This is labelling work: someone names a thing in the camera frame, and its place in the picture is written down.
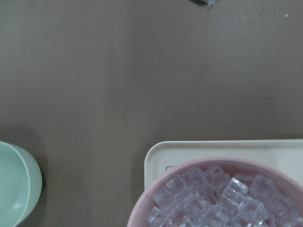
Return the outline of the pink bowl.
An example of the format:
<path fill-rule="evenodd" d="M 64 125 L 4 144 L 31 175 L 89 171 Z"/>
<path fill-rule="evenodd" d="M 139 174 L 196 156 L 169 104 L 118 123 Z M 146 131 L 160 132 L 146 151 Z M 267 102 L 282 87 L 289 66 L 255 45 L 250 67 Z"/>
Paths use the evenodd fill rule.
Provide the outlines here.
<path fill-rule="evenodd" d="M 132 213 L 129 217 L 128 227 L 147 227 L 146 216 L 148 212 L 156 205 L 152 196 L 165 185 L 165 182 L 177 174 L 181 174 L 187 169 L 200 167 L 202 170 L 208 169 L 213 165 L 219 165 L 225 172 L 230 175 L 240 174 L 260 174 L 267 178 L 273 179 L 280 192 L 294 200 L 303 214 L 303 186 L 293 180 L 291 177 L 276 170 L 270 166 L 239 158 L 211 157 L 192 160 L 176 166 L 164 175 L 158 177 L 140 196 L 136 202 Z"/>

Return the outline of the pile of clear ice cubes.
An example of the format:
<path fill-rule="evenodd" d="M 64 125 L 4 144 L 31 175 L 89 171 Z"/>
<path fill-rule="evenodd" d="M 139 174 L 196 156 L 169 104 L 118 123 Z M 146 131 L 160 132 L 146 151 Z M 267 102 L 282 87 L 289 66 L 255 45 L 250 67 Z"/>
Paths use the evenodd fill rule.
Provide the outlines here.
<path fill-rule="evenodd" d="M 294 200 L 263 175 L 230 176 L 220 166 L 188 169 L 154 195 L 150 227 L 300 227 Z"/>

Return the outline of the mint green bowl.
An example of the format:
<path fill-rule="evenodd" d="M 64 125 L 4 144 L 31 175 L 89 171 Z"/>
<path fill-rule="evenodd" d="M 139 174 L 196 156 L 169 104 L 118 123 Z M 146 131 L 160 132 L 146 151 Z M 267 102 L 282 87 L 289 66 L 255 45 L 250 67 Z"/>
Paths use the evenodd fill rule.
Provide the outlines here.
<path fill-rule="evenodd" d="M 0 143 L 0 225 L 15 227 L 33 211 L 42 190 L 42 174 L 25 149 Z"/>

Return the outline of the cream plastic tray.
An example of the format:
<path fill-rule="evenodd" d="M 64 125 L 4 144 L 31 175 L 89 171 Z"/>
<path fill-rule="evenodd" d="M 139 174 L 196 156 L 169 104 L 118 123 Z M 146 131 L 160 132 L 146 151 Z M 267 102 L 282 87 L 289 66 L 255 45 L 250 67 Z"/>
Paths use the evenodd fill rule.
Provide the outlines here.
<path fill-rule="evenodd" d="M 203 158 L 234 158 L 268 166 L 303 186 L 303 141 L 212 140 L 163 141 L 155 144 L 144 161 L 144 187 L 184 163 Z"/>

